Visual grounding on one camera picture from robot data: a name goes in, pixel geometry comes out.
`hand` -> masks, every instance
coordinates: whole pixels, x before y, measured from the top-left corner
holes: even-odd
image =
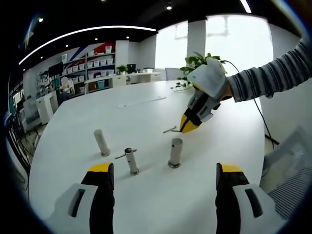
[[[231,87],[228,84],[226,90],[223,92],[223,94],[220,97],[220,101],[224,101],[224,100],[230,99],[231,97],[233,97],[233,94],[232,94]]]

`white tabletop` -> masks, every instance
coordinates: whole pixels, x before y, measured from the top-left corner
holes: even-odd
[[[148,76],[148,75],[160,75],[160,72],[140,72],[140,73],[130,73],[130,74],[125,74],[125,75],[113,75],[113,76],[107,76],[107,77],[99,77],[99,78],[94,78],[94,79],[89,79],[85,82],[85,84],[88,83],[93,83],[105,79],[110,79],[110,78],[116,78],[116,77],[132,77],[132,76]]]
[[[64,102],[48,123],[30,172],[30,203],[46,219],[54,202],[91,166],[115,165],[114,233],[215,233],[215,173],[218,162],[240,166],[258,184],[264,156],[264,129],[254,101],[222,102],[198,129],[163,131],[180,125],[193,94],[175,93],[175,81],[122,86]],[[111,154],[101,157],[95,129],[104,132]],[[167,165],[171,139],[183,139],[181,166]],[[124,149],[137,149],[140,170],[129,174]]]

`white cabinet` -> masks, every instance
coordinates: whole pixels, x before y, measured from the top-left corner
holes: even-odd
[[[113,79],[113,88],[119,87],[119,86],[125,86],[127,85],[127,78],[125,76],[117,76]]]
[[[151,75],[151,82],[161,81],[161,74]]]

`computer monitor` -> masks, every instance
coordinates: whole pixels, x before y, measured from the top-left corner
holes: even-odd
[[[49,77],[62,75],[62,73],[63,73],[63,62],[55,64],[52,67],[49,67]]]
[[[128,74],[136,72],[136,65],[135,64],[127,64],[128,67]]]

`window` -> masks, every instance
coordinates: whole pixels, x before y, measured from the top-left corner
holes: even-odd
[[[187,21],[159,30],[156,37],[155,68],[185,66],[187,33]]]
[[[208,16],[205,54],[207,53],[232,62],[239,71],[272,61],[273,46],[268,22],[254,16]],[[224,67],[228,76],[237,73],[230,64],[225,64]]]

